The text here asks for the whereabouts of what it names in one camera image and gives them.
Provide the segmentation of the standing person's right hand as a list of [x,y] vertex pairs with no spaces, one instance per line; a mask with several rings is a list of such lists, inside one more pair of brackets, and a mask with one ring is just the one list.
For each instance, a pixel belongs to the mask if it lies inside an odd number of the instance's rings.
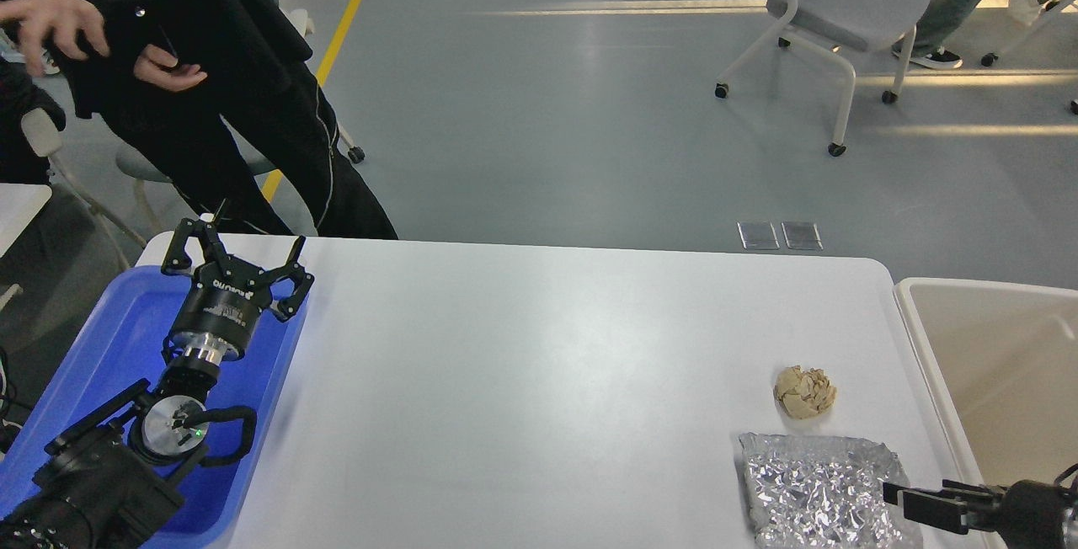
[[88,59],[88,53],[78,46],[81,39],[97,55],[110,55],[103,14],[86,0],[6,0],[1,3],[1,19],[19,24],[24,69],[32,77],[44,74],[42,50],[46,41],[77,61]]

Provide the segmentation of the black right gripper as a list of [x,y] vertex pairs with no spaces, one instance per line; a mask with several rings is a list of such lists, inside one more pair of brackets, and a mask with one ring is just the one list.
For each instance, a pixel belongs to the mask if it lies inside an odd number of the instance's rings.
[[1005,491],[997,485],[944,479],[939,491],[892,482],[883,483],[882,489],[887,504],[900,507],[902,517],[920,525],[959,535],[996,530],[1007,548],[1077,546],[1077,495],[1073,488],[1020,481]]

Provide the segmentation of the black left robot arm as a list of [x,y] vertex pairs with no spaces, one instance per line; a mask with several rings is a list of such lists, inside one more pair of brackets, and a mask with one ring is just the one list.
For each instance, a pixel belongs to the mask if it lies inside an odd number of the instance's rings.
[[3,461],[4,548],[197,548],[229,525],[303,326],[304,243],[263,269],[184,219],[157,272],[109,285]]

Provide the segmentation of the standing person's left hand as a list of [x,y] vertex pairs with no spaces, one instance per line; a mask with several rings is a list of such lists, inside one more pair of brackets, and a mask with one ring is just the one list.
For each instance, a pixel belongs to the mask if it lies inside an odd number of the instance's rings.
[[172,93],[196,88],[208,78],[197,63],[181,63],[172,53],[154,44],[147,44],[141,51],[132,67],[132,76]]

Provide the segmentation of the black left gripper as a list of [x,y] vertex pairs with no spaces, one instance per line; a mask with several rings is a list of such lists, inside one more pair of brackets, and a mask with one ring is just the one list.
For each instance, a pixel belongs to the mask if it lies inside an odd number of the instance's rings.
[[[253,339],[262,312],[270,310],[280,322],[289,322],[307,299],[312,274],[299,258],[307,242],[298,236],[282,265],[262,269],[243,260],[230,260],[216,224],[227,211],[222,201],[209,220],[182,219],[172,231],[162,261],[164,275],[188,275],[191,291],[164,341],[164,360],[172,361],[196,349],[216,352],[213,361],[241,360]],[[194,269],[186,253],[190,238],[201,243],[204,264]],[[273,285],[291,285],[289,296],[274,297]]]

